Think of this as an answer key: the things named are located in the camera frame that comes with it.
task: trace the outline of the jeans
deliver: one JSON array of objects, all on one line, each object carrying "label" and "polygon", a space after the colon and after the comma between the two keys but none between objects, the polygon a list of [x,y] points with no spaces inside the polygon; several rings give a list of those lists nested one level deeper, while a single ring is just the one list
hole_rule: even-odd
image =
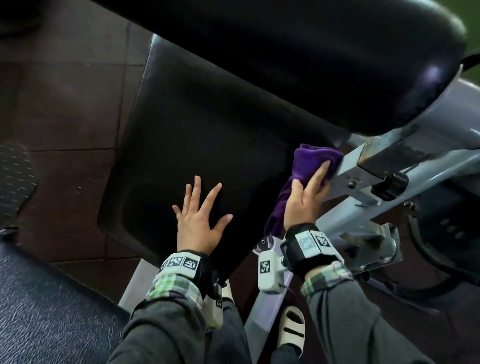
[{"label": "jeans", "polygon": [[[223,325],[212,333],[208,364],[251,364],[247,336],[239,312],[230,300],[223,301]],[[291,345],[282,345],[271,358],[272,364],[299,364]]]}]

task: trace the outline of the black wristband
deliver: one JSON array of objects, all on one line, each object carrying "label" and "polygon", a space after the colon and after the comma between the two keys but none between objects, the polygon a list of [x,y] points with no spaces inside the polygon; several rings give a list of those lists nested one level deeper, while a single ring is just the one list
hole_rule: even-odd
[{"label": "black wristband", "polygon": [[[172,259],[177,259],[177,261],[174,261],[175,265],[172,265]],[[218,298],[217,290],[215,289],[215,286],[218,285],[218,273],[213,269],[212,262],[207,254],[196,252],[194,250],[180,250],[165,260],[160,271],[165,268],[169,268],[168,270],[171,271],[172,267],[178,267],[178,271],[175,273],[187,278],[197,286],[202,298],[205,298],[205,296],[209,296],[213,299]],[[189,274],[182,274],[181,269],[184,269],[184,271],[185,269],[188,269],[187,271]]]},{"label": "black wristband", "polygon": [[285,234],[285,241],[280,246],[283,256],[286,258],[288,270],[301,279],[304,279],[305,274],[312,269],[328,265],[337,260],[333,255],[323,254],[306,258],[295,237],[295,235],[304,231],[319,231],[319,229],[312,223],[293,225]]}]

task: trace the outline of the plaid cuff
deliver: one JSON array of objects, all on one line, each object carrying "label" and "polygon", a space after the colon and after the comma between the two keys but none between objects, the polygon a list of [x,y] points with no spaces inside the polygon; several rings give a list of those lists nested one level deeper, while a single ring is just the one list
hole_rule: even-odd
[{"label": "plaid cuff", "polygon": [[352,273],[336,260],[332,264],[323,268],[316,275],[306,280],[301,288],[301,294],[305,298],[310,298],[315,292],[333,287],[345,280],[353,280]]},{"label": "plaid cuff", "polygon": [[202,295],[200,290],[189,279],[179,274],[158,273],[153,280],[153,285],[147,293],[145,300],[151,301],[158,298],[185,297],[202,309]]}]

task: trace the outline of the wrist-mounted device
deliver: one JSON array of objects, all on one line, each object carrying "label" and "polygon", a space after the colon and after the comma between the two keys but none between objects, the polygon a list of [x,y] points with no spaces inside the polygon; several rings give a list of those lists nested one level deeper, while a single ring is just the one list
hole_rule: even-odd
[{"label": "wrist-mounted device", "polygon": [[303,279],[314,268],[336,260],[344,262],[327,236],[311,223],[292,226],[280,250],[283,256],[270,250],[261,252],[258,257],[258,288],[263,292],[282,293],[286,270]]},{"label": "wrist-mounted device", "polygon": [[193,250],[173,253],[163,262],[158,274],[178,274],[190,280],[203,298],[202,314],[206,331],[222,326],[222,287],[218,282],[218,273],[207,254]]}]

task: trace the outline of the microfiber cloth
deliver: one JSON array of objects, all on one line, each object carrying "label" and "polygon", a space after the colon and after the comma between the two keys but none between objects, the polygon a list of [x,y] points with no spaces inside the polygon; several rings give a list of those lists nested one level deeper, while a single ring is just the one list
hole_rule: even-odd
[{"label": "microfiber cloth", "polygon": [[292,181],[294,179],[299,180],[303,188],[305,188],[310,178],[317,172],[317,169],[319,169],[323,162],[328,160],[330,161],[330,166],[325,175],[327,180],[333,177],[338,166],[340,166],[343,160],[343,154],[341,152],[333,148],[310,146],[308,144],[300,144],[300,148],[295,149],[293,153],[292,175],[276,199],[275,209],[265,225],[264,236],[270,234],[279,236],[282,233],[283,215],[285,214],[285,206],[292,191]]}]

